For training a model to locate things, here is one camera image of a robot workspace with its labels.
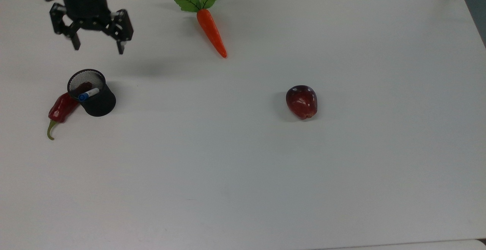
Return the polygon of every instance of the carrot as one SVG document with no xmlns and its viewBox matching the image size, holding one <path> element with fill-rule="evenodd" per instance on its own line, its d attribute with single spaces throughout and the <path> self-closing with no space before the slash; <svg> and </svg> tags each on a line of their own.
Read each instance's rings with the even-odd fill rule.
<svg viewBox="0 0 486 250">
<path fill-rule="evenodd" d="M 218 28 L 214 23 L 208 8 L 211 7 L 216 0 L 174 0 L 183 11 L 192 11 L 197 13 L 197 21 L 201 28 L 203 28 L 206 36 L 213 44 L 214 48 L 217 50 L 221 56 L 227 57 L 226 49 L 222 43 L 221 36 L 219 34 Z"/>
<path fill-rule="evenodd" d="M 203 28 L 205 34 L 210 39 L 211 44 L 213 44 L 221 56 L 226 58 L 228 54 L 226 53 L 226 49 L 224 48 L 221 36 L 219 35 L 219 31 L 214 24 L 210 11 L 208 11 L 208 9 L 200 9 L 196 16 L 199 25 L 201 25 L 201 28 Z"/>
</svg>

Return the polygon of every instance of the black mesh cup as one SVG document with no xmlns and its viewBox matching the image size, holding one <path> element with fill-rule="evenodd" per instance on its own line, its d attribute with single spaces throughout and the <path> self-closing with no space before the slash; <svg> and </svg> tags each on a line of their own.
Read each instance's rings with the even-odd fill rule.
<svg viewBox="0 0 486 250">
<path fill-rule="evenodd" d="M 90 96 L 84 101 L 79 101 L 79 95 L 92 90 L 99 89 L 99 93 Z M 116 98 L 101 72 L 97 70 L 80 70 L 76 72 L 68 82 L 68 93 L 76 101 L 79 101 L 85 111 L 95 117 L 104 116 L 110 113 L 115 107 Z"/>
</svg>

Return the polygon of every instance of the white marker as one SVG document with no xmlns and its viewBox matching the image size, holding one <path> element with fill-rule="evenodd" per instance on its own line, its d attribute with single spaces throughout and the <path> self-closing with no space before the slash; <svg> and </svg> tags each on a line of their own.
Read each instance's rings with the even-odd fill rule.
<svg viewBox="0 0 486 250">
<path fill-rule="evenodd" d="M 87 92 L 85 93 L 82 93 L 78 96 L 78 99 L 79 101 L 84 101 L 86 99 L 88 99 L 89 97 L 95 95 L 95 94 L 98 94 L 99 93 L 99 88 L 94 88 L 92 90 L 88 90 Z"/>
</svg>

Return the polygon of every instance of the table surface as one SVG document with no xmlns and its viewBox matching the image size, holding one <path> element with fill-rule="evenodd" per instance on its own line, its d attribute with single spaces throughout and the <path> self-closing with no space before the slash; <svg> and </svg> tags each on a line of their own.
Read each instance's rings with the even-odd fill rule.
<svg viewBox="0 0 486 250">
<path fill-rule="evenodd" d="M 486 237 L 486 50 L 464 0 L 218 0 L 222 59 L 173 0 L 52 32 L 0 0 L 0 248 L 303 250 Z M 115 109 L 45 136 L 78 70 Z M 285 93 L 307 84 L 300 121 Z"/>
</svg>

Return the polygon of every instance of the red apple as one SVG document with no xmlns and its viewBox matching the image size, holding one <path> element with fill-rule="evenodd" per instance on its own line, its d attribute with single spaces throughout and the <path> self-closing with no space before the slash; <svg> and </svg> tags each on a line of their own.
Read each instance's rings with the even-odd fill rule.
<svg viewBox="0 0 486 250">
<path fill-rule="evenodd" d="M 317 113 L 317 96 L 311 87 L 297 85 L 287 91 L 287 106 L 302 120 L 311 118 Z"/>
</svg>

